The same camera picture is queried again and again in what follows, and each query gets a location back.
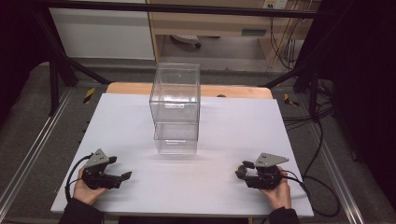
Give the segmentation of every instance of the transparent acrylic container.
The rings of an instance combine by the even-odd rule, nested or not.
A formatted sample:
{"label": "transparent acrylic container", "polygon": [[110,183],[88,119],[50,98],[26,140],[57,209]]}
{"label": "transparent acrylic container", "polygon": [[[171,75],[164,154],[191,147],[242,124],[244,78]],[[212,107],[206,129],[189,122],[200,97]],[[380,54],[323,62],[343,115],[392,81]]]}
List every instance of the transparent acrylic container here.
{"label": "transparent acrylic container", "polygon": [[160,154],[195,154],[197,123],[156,123],[154,141]]}
{"label": "transparent acrylic container", "polygon": [[199,64],[158,64],[149,98],[154,123],[198,123],[200,104]]}

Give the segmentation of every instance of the sleeve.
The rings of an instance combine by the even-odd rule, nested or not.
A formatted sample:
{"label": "sleeve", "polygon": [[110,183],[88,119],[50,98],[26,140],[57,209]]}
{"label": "sleeve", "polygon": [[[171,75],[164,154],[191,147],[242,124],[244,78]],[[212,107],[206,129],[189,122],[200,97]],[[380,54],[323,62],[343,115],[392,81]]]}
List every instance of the sleeve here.
{"label": "sleeve", "polygon": [[100,224],[103,216],[96,208],[72,198],[64,209],[59,224]]}
{"label": "sleeve", "polygon": [[271,224],[298,224],[300,220],[294,209],[286,209],[285,207],[278,208],[270,213],[269,221]]}

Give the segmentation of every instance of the white table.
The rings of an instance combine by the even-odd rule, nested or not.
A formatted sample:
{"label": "white table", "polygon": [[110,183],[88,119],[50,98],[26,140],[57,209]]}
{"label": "white table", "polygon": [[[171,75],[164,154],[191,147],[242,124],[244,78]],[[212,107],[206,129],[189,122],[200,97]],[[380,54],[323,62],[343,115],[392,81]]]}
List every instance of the white table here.
{"label": "white table", "polygon": [[[133,173],[97,201],[99,210],[116,216],[268,215],[272,209],[265,196],[234,173],[242,161],[255,161],[262,152],[289,158],[281,166],[301,179],[276,100],[202,97],[196,155],[160,155],[153,134],[148,95],[102,95],[71,167],[101,148],[118,157],[107,174]],[[289,183],[297,214],[312,217],[304,191]],[[62,213],[65,206],[60,191],[51,211]]]}

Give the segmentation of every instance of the human hand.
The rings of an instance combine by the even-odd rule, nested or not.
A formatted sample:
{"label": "human hand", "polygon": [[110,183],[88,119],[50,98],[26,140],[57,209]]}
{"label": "human hand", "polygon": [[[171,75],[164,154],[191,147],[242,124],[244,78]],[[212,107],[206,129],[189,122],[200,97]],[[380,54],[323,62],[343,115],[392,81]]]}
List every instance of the human hand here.
{"label": "human hand", "polygon": [[78,181],[75,185],[73,197],[88,205],[93,205],[107,189],[90,189],[81,179],[84,168],[78,171]]}
{"label": "human hand", "polygon": [[[288,176],[282,167],[278,166],[280,174],[283,176]],[[288,179],[282,178],[279,185],[272,190],[260,189],[260,192],[267,196],[270,201],[271,207],[276,210],[281,207],[286,209],[291,208],[291,197],[290,197],[290,186],[288,184]]]}

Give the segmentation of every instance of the clear plastic box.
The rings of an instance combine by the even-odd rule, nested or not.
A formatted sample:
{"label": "clear plastic box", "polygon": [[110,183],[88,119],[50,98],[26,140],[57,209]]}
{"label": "clear plastic box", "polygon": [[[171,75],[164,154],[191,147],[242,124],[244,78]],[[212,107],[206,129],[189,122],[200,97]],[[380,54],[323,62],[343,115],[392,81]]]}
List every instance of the clear plastic box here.
{"label": "clear plastic box", "polygon": [[195,154],[198,124],[156,123],[154,141],[160,154]]}
{"label": "clear plastic box", "polygon": [[159,63],[149,104],[154,123],[198,123],[201,104],[200,65]]}

